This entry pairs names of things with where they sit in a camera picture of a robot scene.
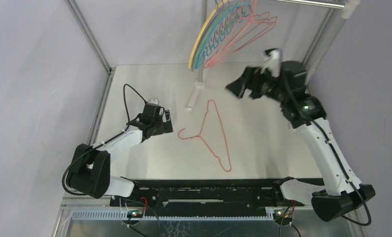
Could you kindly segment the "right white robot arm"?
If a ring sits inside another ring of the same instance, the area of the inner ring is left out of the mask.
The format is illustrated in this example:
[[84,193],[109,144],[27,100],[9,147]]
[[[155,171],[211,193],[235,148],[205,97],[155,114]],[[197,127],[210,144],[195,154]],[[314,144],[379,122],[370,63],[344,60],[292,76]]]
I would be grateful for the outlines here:
[[306,91],[306,77],[306,69],[297,61],[282,62],[279,69],[248,66],[226,89],[237,98],[250,90],[251,99],[266,96],[279,102],[283,116],[307,144],[323,185],[285,177],[274,182],[272,199],[277,205],[292,200],[311,206],[322,221],[330,222],[366,207],[376,192],[372,185],[362,183],[348,165],[332,135],[323,105]]

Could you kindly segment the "yellow wavy hanger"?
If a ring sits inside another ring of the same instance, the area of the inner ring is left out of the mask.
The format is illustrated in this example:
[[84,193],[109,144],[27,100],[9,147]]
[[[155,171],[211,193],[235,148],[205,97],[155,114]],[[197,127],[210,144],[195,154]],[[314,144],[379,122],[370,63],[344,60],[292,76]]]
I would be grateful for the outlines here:
[[199,49],[199,47],[202,44],[202,38],[205,36],[205,34],[207,33],[208,27],[212,24],[214,18],[216,17],[216,15],[222,11],[222,8],[224,8],[225,5],[229,4],[230,1],[229,0],[222,0],[220,3],[217,3],[213,10],[211,11],[211,13],[209,15],[204,15],[204,17],[202,18],[202,25],[201,25],[201,29],[196,37],[196,40],[193,44],[190,56],[189,56],[189,61],[188,61],[188,68],[191,71],[194,71],[198,68],[198,66],[196,66],[197,64],[197,57],[198,57],[198,53],[197,50]]

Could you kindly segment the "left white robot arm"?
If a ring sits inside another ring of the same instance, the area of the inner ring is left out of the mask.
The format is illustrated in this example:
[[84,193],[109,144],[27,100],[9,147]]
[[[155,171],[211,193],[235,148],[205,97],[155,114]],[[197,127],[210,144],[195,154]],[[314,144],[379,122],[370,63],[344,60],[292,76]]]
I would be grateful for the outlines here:
[[112,163],[126,151],[152,136],[173,132],[170,111],[164,107],[146,103],[143,111],[126,124],[112,138],[93,145],[76,147],[72,162],[62,177],[63,189],[75,196],[119,196],[130,206],[137,205],[141,193],[136,183],[128,178],[111,174]]

